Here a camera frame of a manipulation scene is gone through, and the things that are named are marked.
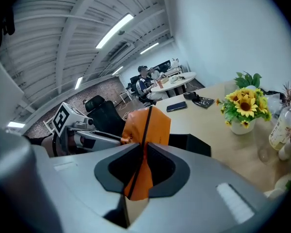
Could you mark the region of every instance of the plastic bottle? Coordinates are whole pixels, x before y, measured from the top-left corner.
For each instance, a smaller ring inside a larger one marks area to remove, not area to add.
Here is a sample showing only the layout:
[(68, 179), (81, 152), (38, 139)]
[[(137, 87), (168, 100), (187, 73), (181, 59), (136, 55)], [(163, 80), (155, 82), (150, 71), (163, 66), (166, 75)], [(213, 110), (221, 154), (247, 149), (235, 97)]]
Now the plastic bottle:
[(291, 157), (291, 138), (278, 152), (278, 157), (282, 161), (286, 161)]
[(290, 106), (284, 108), (279, 116), (279, 119), (272, 130), (269, 141), (273, 149), (281, 150), (291, 137), (291, 102)]

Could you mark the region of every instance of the ceiling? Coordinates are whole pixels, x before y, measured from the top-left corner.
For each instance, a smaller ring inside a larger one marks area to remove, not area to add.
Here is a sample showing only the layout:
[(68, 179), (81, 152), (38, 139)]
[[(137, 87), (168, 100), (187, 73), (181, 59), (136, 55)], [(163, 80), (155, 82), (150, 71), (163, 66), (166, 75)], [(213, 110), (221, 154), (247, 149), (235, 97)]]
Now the ceiling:
[[(74, 89), (79, 77), (86, 83), (111, 76), (151, 44), (170, 38), (163, 0), (17, 0), (13, 11), (15, 33), (3, 36), (0, 60), (34, 110)], [(134, 19), (124, 33), (96, 49), (128, 13)], [(126, 43), (131, 51), (114, 59)]]

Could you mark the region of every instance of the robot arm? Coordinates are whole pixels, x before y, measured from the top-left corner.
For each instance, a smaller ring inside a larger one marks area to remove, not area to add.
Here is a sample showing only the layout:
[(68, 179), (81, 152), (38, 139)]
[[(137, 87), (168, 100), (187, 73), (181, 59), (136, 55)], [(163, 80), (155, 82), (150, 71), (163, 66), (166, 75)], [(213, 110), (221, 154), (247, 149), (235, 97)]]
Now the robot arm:
[(52, 124), (54, 156), (57, 156), (56, 141), (66, 153), (100, 151), (121, 145), (120, 137), (95, 131), (91, 118), (65, 102), (57, 110)]

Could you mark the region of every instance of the orange cloth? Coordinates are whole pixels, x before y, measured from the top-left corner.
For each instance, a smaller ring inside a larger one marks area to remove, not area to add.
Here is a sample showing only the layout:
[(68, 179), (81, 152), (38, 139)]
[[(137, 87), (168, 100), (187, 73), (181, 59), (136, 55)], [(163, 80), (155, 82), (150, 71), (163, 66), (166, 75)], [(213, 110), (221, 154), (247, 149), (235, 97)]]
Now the orange cloth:
[(129, 192), (137, 175), (137, 180), (130, 200), (143, 200), (148, 198), (149, 189), (153, 187), (151, 170), (147, 164), (147, 144), (149, 142), (168, 145), (171, 119), (158, 108), (152, 106), (146, 131), (146, 122), (150, 108), (145, 108), (129, 113), (122, 133), (122, 143), (140, 143), (145, 134), (143, 160), (138, 173), (135, 173), (129, 184), (124, 189), (124, 195), (129, 198)]

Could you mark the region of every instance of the white table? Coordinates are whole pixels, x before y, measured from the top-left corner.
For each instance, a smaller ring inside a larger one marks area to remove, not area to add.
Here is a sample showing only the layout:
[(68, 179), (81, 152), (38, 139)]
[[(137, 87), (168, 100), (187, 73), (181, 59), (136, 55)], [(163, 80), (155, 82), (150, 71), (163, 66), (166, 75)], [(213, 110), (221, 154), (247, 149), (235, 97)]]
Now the white table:
[(122, 97), (123, 94), (127, 94), (127, 96), (129, 97), (130, 101), (132, 101), (131, 94), (129, 92), (130, 90), (131, 90), (131, 88), (128, 89), (128, 90), (126, 90), (126, 91), (124, 91), (123, 93), (120, 94), (120, 97), (121, 97), (121, 99), (123, 100), (124, 103), (126, 103), (126, 102), (125, 102), (125, 100)]
[[(195, 72), (184, 72), (184, 73), (181, 73), (180, 76), (184, 77), (185, 79), (184, 80), (177, 80), (174, 83), (170, 83), (169, 81), (167, 81), (166, 83), (162, 84), (163, 88), (160, 88), (160, 86), (157, 85), (156, 87), (152, 88), (151, 91), (152, 92), (165, 91), (167, 93), (168, 97), (170, 97), (169, 93), (168, 93), (169, 90), (172, 90), (172, 89), (175, 89), (179, 86), (182, 86), (183, 92), (185, 92), (184, 84), (192, 81), (195, 78), (196, 73)], [(176, 93), (176, 95), (179, 95), (179, 92), (176, 89), (175, 89), (175, 93)]]

